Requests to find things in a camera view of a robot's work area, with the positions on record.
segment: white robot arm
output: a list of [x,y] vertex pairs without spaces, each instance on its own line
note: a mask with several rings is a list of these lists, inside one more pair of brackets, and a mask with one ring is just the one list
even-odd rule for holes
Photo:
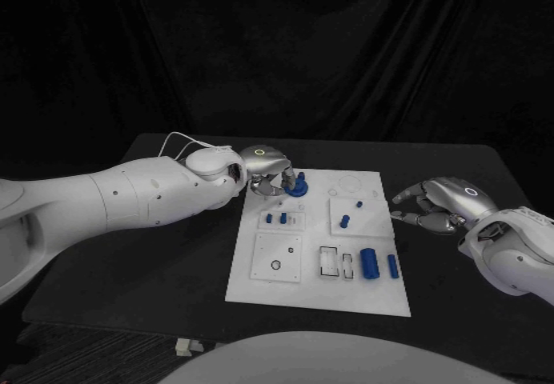
[[412,196],[425,214],[396,211],[392,217],[438,234],[454,234],[464,226],[469,232],[459,250],[485,279],[503,292],[532,292],[554,305],[554,221],[526,207],[500,211],[485,192],[457,178],[422,182],[393,203]]
[[270,185],[276,172],[283,186],[295,188],[292,163],[275,148],[256,146],[237,154],[230,146],[210,146],[181,161],[142,158],[96,174],[0,179],[0,304],[73,244],[220,208],[250,179],[257,193],[282,194]]

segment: black table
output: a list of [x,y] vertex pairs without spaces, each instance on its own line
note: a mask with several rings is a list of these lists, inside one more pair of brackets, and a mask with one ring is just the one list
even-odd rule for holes
[[[488,146],[197,137],[237,150],[266,143],[299,168],[381,172],[389,200],[444,175],[472,181],[500,208],[527,205]],[[123,162],[158,156],[162,134],[139,136]],[[172,138],[177,155],[184,139]],[[168,334],[231,342],[289,330],[358,334],[406,343],[497,373],[554,377],[554,308],[513,297],[458,252],[459,236],[396,222],[412,318],[226,302],[246,192],[224,208],[143,230],[89,239],[55,259],[24,313],[28,322]],[[416,204],[406,203],[415,210]]]

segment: blue object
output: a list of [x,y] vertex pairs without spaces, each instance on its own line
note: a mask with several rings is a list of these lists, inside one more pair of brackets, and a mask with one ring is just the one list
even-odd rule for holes
[[341,221],[341,228],[347,228],[350,226],[350,216],[344,216],[344,220]]
[[379,256],[376,255],[374,248],[361,250],[361,269],[364,271],[364,278],[379,278]]
[[399,278],[399,267],[396,265],[396,256],[393,254],[390,254],[389,260],[390,260],[390,276],[393,278]]
[[301,172],[298,174],[298,183],[296,183],[295,189],[291,190],[289,187],[286,186],[286,192],[295,198],[301,198],[309,192],[309,184],[306,183],[305,179],[306,179],[306,176],[304,172]]

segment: silver robot hand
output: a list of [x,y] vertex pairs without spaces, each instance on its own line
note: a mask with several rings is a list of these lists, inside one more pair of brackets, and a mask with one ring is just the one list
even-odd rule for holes
[[416,184],[399,193],[393,203],[399,204],[413,196],[425,213],[396,211],[390,216],[436,234],[455,234],[461,226],[471,230],[487,216],[500,211],[488,194],[458,178],[433,178]]
[[[252,190],[262,196],[281,196],[286,193],[285,188],[295,189],[298,178],[292,161],[286,158],[281,150],[272,146],[250,146],[240,152],[246,160],[249,169],[249,179],[252,180]],[[283,181],[281,188],[272,185],[272,180],[282,173]]]

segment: white board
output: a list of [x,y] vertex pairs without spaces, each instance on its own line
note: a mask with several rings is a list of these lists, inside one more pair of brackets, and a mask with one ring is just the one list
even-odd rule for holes
[[[247,191],[226,300],[410,317],[399,259],[400,278],[390,276],[387,256],[397,255],[397,252],[379,172],[296,171],[305,172],[309,184],[309,192],[301,198],[289,195],[263,197],[250,189]],[[276,178],[275,184],[281,184],[281,178]],[[356,206],[358,201],[363,201],[361,208]],[[273,214],[270,224],[268,213]],[[288,213],[285,224],[281,224],[282,213]],[[351,216],[347,229],[340,226],[344,214]],[[270,234],[285,236],[269,236],[275,245],[272,253],[257,251],[260,234],[263,237]],[[295,242],[302,244],[302,251],[296,254],[299,264],[293,264],[299,265],[299,274],[291,275],[292,270],[288,270],[285,276],[289,280],[283,281],[270,266],[278,257],[288,257],[285,252]],[[338,278],[321,276],[321,247],[338,249]],[[379,256],[381,276],[373,280],[363,276],[361,250],[366,248],[374,248]],[[353,279],[344,278],[344,254],[353,257]],[[257,275],[252,278],[259,268],[275,276],[260,279]]]

